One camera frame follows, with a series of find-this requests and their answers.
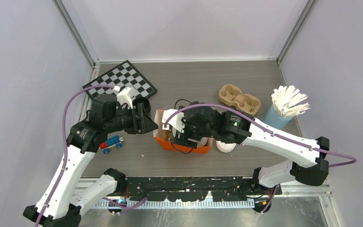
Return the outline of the orange paper bag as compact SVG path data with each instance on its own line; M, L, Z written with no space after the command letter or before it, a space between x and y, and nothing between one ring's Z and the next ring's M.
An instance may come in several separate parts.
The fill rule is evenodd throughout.
M158 129L154 130L153 137L159 144L159 146L164 150L171 150L171 151L179 151L183 154L189 153L198 153L198 154L206 154L212 148L212 144L214 139L208 138L207 144L204 147L197 147L197 148L188 148L181 145L173 144L174 134L172 130L167 131L162 129L162 116L163 112L166 109L157 109L154 117L154 122L158 125Z

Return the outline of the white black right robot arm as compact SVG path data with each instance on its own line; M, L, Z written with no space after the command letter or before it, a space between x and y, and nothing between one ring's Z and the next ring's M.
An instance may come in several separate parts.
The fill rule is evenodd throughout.
M278 184L296 180L320 186L329 173L325 160L329 151L328 138L315 140L294 136L271 127L261 120L227 106L194 102L178 110L165 111L163 129L175 129L174 142L195 148L191 140L213 138L226 144L248 145L273 152L287 160L270 167L254 170L251 189L263 194Z

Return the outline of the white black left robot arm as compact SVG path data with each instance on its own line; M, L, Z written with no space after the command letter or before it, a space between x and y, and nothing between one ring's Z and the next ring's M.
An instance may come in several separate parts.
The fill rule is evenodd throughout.
M158 129L150 118L147 98L137 97L130 106L121 97L99 95L86 117L73 125L65 139L64 154L46 192L35 204L27 206L23 216L44 227L77 227L83 215L109 194L122 195L127 188L125 174L109 168L101 177L75 194L74 190L88 163L110 133L145 134Z

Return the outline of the black cup stack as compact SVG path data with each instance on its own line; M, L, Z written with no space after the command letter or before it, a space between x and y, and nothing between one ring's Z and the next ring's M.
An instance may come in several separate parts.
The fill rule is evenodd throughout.
M137 104L138 103L142 103L146 114L148 116L150 115L150 113L151 113L151 104L150 104L150 101L147 98L145 98L145 97L137 97L134 101Z

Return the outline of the blue red toy car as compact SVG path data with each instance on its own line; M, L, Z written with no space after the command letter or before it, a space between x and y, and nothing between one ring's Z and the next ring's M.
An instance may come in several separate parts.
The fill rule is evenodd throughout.
M124 141L123 137L119 135L115 135L113 137L108 138L105 142L103 142L99 149L104 153L107 154L111 151L112 148L122 148L122 143Z

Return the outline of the white lid stack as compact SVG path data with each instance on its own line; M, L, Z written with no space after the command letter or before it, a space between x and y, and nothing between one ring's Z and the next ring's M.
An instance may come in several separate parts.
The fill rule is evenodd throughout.
M221 141L216 141L216 147L220 152L230 153L235 149L236 143L224 143Z

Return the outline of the cardboard cup carrier tray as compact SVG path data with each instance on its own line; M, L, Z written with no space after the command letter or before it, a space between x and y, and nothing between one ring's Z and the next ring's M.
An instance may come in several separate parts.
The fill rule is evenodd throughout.
M237 110L252 116L255 116L261 106L258 98L250 94L244 94L233 84L223 85L219 90L218 99L223 104L235 107Z

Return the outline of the black white chessboard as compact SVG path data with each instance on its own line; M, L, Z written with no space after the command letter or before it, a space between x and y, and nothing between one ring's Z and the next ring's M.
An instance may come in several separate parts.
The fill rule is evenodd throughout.
M95 86L98 85L104 85L104 87L96 88ZM87 94L91 99L102 94L118 94L117 91L112 91L107 86L118 86L120 89L131 87L132 100L140 97L149 98L157 93L157 89L154 85L129 61L122 62L103 75L85 84L82 88L91 86L95 87L87 91Z

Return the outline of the blue cup holder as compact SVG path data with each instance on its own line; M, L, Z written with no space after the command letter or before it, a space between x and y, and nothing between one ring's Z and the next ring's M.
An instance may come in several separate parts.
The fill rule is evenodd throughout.
M293 117L284 117L278 114L273 106L269 108L263 122L273 128L282 130L291 120Z

